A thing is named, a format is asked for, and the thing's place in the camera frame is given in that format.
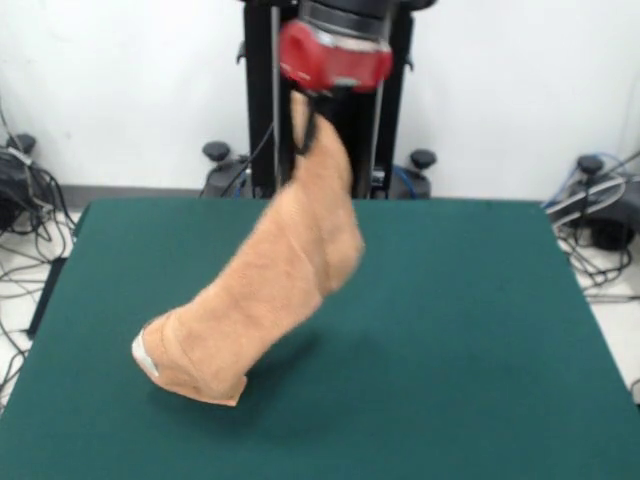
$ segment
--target black knob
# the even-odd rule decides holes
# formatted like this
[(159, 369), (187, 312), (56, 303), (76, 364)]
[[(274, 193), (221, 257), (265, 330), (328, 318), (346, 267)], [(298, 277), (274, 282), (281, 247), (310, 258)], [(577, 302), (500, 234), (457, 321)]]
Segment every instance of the black knob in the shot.
[(231, 149), (224, 142), (209, 142), (202, 148), (202, 153), (212, 162), (220, 163), (231, 154)]
[(423, 10), (432, 7), (436, 0), (404, 0), (404, 3), (409, 4), (411, 10)]
[(431, 150), (416, 150), (410, 158), (413, 166), (421, 172), (433, 167), (438, 162), (438, 157)]
[(578, 169), (587, 177), (594, 177), (602, 171), (604, 162), (595, 155), (583, 155), (578, 158)]
[(30, 155), (36, 146), (36, 139), (28, 133), (20, 133), (15, 137), (9, 137), (6, 148), (15, 148), (22, 153)]

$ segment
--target black cable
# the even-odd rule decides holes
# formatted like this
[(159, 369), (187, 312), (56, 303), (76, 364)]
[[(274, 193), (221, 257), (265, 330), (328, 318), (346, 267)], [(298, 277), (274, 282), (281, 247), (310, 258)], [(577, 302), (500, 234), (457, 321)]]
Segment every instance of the black cable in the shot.
[(26, 203), (24, 203), (22, 201), (22, 199), (20, 199), (20, 197), (18, 197), (15, 192), (11, 191), (11, 189), (9, 188), (3, 188), (1, 190), (1, 193), (11, 197), (11, 201), (15, 202), (18, 206), (20, 206), (24, 211), (26, 212), (30, 212), (30, 213), (39, 213), (38, 210), (36, 210), (35, 207), (31, 206), (31, 205), (27, 205)]
[(29, 296), (35, 295), (36, 293), (42, 292), (42, 290), (44, 290), (44, 288), (39, 288), (39, 289), (36, 289), (36, 290), (25, 290), (24, 292), (16, 293), (15, 295), (0, 295), (0, 300), (16, 300), (18, 298), (23, 298), (23, 297), (26, 297), (28, 295)]
[(22, 200), (16, 197), (12, 192), (5, 191), (4, 193), (8, 193), (9, 194), (8, 196), (12, 197), (11, 198), (12, 201), (14, 201), (18, 206), (22, 208), (23, 213), (29, 214), (29, 224), (31, 226), (29, 230), (17, 230), (14, 223), (14, 225), (9, 227), (7, 231), (9, 233), (13, 233), (15, 235), (20, 235), (20, 236), (27, 236), (27, 235), (37, 233), (43, 223), (42, 212), (33, 206), (25, 204)]
[(48, 264), (48, 262), (41, 261), (41, 262), (38, 262), (38, 263), (33, 263), (31, 265), (22, 265), (20, 267), (15, 267), (15, 268), (12, 268), (10, 270), (6, 270), (2, 275), (0, 275), (0, 280), (4, 280), (5, 278), (10, 277), (12, 274), (14, 274), (16, 272), (21, 272), (21, 271), (24, 271), (24, 270), (30, 270), (32, 268), (41, 267), (41, 266), (47, 265), (47, 264)]
[[(577, 274), (589, 277), (591, 284), (583, 288), (585, 294), (594, 288), (600, 288), (615, 282), (633, 262), (633, 254), (631, 251), (628, 248), (621, 246), (618, 265), (611, 268), (601, 268), (595, 265), (578, 250), (578, 245), (576, 243), (572, 243), (574, 238), (567, 238), (559, 235), (558, 240), (564, 243), (565, 247), (569, 247), (568, 251), (565, 249), (563, 249), (563, 251), (567, 255), (572, 269)], [(590, 246), (591, 245), (581, 245), (582, 248)]]
[(53, 193), (52, 200), (54, 201), (54, 204), (53, 204), (54, 209), (55, 209), (55, 202), (56, 201), (59, 202), (60, 208), (62, 210), (64, 217), (69, 221), (69, 223), (71, 223), (73, 228), (76, 228), (77, 226), (76, 222), (73, 220), (73, 218), (71, 217), (71, 214), (69, 213), (69, 209), (67, 208), (67, 203), (65, 201), (64, 195), (62, 194), (62, 188), (60, 187), (58, 180), (56, 180), (56, 178), (51, 174), (51, 172), (49, 172), (47, 169), (39, 165), (32, 165), (30, 168), (35, 170), (36, 172), (39, 172), (49, 177), (48, 181), (51, 182), (51, 189), (52, 189), (51, 192)]
[(40, 249), (40, 243), (38, 242), (38, 240), (42, 238), (40, 237), (37, 233), (36, 233), (36, 240), (35, 240), (35, 246), (36, 246), (36, 252), (38, 252), (38, 255), (40, 255), (40, 257), (42, 257), (42, 259), (44, 260), (45, 263), (51, 263), (53, 262), (52, 258), (49, 258), (48, 256), (46, 256), (44, 254), (44, 252)]
[(58, 230), (60, 240), (62, 241), (62, 249), (60, 250), (60, 255), (55, 258), (55, 260), (60, 260), (61, 258), (64, 258), (65, 254), (67, 253), (67, 237), (64, 235), (64, 232), (60, 228), (60, 223), (57, 220), (54, 220), (53, 223), (56, 226), (56, 230)]
[[(14, 354), (13, 357), (11, 357), (11, 360), (9, 360), (9, 365), (7, 366), (4, 378), (2, 379), (2, 382), (0, 382), (0, 398), (7, 396), (6, 394), (3, 395), (4, 389), (7, 388), (7, 386), (13, 381), (13, 379), (20, 375), (20, 372), (24, 367), (24, 362), (27, 359), (27, 353), (29, 353), (29, 350), (21, 351)], [(11, 370), (13, 370), (13, 364), (18, 357), (22, 357), (22, 364), (15, 372), (12, 373)], [(0, 403), (0, 413), (2, 412), (2, 410), (4, 410), (4, 408), (5, 405)]]
[[(9, 330), (9, 331), (7, 331), (7, 333), (9, 335), (13, 335), (14, 333), (27, 333), (27, 331), (25, 329), (22, 329), (22, 330)], [(0, 333), (0, 337), (4, 337), (4, 336), (5, 336), (4, 333)]]
[(13, 339), (9, 331), (4, 326), (4, 323), (2, 322), (2, 317), (0, 317), (0, 333), (2, 333), (7, 340), (9, 340), (9, 343), (16, 350), (16, 352), (18, 352), (23, 357), (25, 356), (24, 351), (18, 346), (18, 344), (15, 342), (15, 340)]
[[(255, 158), (258, 156), (258, 154), (262, 151), (262, 149), (266, 145), (267, 140), (269, 140), (269, 137), (270, 137), (272, 132), (273, 132), (273, 123), (267, 129), (267, 132), (265, 133), (264, 137), (260, 141), (260, 144), (258, 145), (256, 150), (251, 154), (251, 156), (247, 160), (244, 161), (244, 165), (242, 166), (240, 171), (233, 177), (231, 182), (229, 182), (227, 187), (222, 191), (222, 194), (220, 195), (220, 198), (225, 197), (229, 193), (229, 191), (233, 188), (235, 183), (240, 179), (240, 177), (246, 173), (246, 171), (249, 169), (249, 167), (251, 166), (251, 164), (253, 163)], [(216, 170), (212, 170), (211, 172), (209, 172), (209, 175), (207, 175), (207, 180), (206, 180), (206, 182), (204, 184), (204, 187), (202, 187), (202, 190), (200, 191), (200, 195), (198, 196), (198, 198), (202, 198), (204, 196), (204, 193), (205, 193), (205, 191), (207, 189), (207, 185), (209, 185), (209, 181), (211, 180), (211, 177), (215, 173), (216, 173)]]
[[(18, 281), (20, 283), (46, 283), (46, 280), (42, 280), (42, 279), (36, 279), (36, 278), (20, 278), (18, 279)], [(6, 279), (2, 279), (0, 280), (0, 283), (15, 283), (15, 280), (6, 280)]]
[(9, 252), (9, 253), (13, 253), (14, 255), (18, 255), (19, 257), (24, 257), (24, 258), (28, 258), (29, 260), (35, 260), (36, 262), (39, 262), (41, 259), (34, 256), (34, 255), (29, 255), (28, 253), (24, 253), (21, 252), (19, 250), (15, 250), (13, 248), (7, 247), (6, 245), (0, 245), (0, 250), (4, 250), (5, 252)]
[[(45, 222), (44, 219), (42, 220), (43, 221), (42, 221), (42, 224), (40, 225), (40, 228), (38, 228), (38, 230), (36, 230), (35, 232), (36, 237), (41, 238), (45, 242), (51, 242), (53, 241), (53, 237), (51, 236), (51, 233), (49, 233), (49, 229), (47, 228), (47, 222)], [(47, 234), (46, 236), (44, 236), (42, 232), (40, 232), (41, 229), (44, 230), (44, 232)]]

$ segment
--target brown towel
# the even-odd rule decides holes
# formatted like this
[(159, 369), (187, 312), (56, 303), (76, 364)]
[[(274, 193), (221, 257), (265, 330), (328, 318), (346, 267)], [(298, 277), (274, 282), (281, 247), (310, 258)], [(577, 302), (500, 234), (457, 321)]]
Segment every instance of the brown towel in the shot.
[[(291, 100), (300, 143), (307, 101), (297, 93)], [(316, 121), (315, 141), (297, 158), (293, 179), (218, 278), (134, 341), (134, 358), (158, 386), (235, 406), (254, 363), (356, 269), (364, 243), (351, 203), (349, 159), (333, 126), (320, 116)]]

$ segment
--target white floor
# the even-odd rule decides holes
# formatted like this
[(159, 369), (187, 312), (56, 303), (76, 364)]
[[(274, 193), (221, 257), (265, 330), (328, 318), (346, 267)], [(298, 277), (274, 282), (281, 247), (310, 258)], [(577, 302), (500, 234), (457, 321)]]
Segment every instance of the white floor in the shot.
[[(55, 257), (62, 251), (62, 242), (56, 229), (52, 227), (50, 231), (52, 231), (53, 236), (57, 235), (58, 238), (51, 244), (42, 242), (41, 250), (45, 255)], [(65, 241), (67, 243), (66, 251), (68, 253), (71, 250), (70, 238), (66, 236)], [(15, 235), (5, 235), (0, 238), (0, 245), (27, 255), (39, 257), (39, 254), (35, 250), (33, 236), (18, 237)], [(597, 293), (640, 295), (640, 242), (636, 242), (633, 249), (638, 260), (631, 265), (615, 284)], [(588, 254), (588, 256), (594, 262), (598, 262), (599, 265), (600, 262), (602, 265), (612, 265), (617, 258), (612, 258), (611, 255), (595, 250), (589, 250), (585, 252), (585, 254)], [(5, 250), (0, 250), (0, 270), (7, 271), (34, 263), (34, 260)], [(46, 279), (47, 272), (48, 266), (46, 265), (16, 272), (12, 275), (12, 279), (21, 281), (22, 286), (9, 282), (0, 282), (0, 318), (9, 332), (20, 332), (29, 326), (40, 293), (34, 292), (32, 295), (15, 299), (6, 297), (21, 295), (25, 293), (25, 289), (29, 291), (41, 289), (44, 285), (43, 281)], [(631, 386), (640, 380), (640, 301), (617, 305), (593, 305), (592, 309), (620, 369), (625, 384)], [(29, 349), (30, 342), (24, 333), (13, 333), (11, 337), (21, 349)], [(9, 361), (15, 353), (15, 349), (9, 343), (6, 336), (0, 333), (0, 383), (4, 378)], [(17, 358), (13, 365), (13, 371), (15, 371), (21, 363), (21, 359)], [(2, 392), (0, 404), (7, 403), (13, 383), (14, 382), (9, 385), (9, 388)]]

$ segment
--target green tabletop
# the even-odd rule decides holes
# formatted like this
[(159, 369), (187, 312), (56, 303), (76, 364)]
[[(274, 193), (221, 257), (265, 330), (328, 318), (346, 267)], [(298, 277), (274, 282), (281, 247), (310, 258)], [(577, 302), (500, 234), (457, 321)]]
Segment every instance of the green tabletop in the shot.
[(358, 204), (360, 270), (236, 409), (130, 344), (210, 282), (262, 203), (93, 204), (0, 420), (7, 480), (636, 479), (640, 418), (540, 209)]

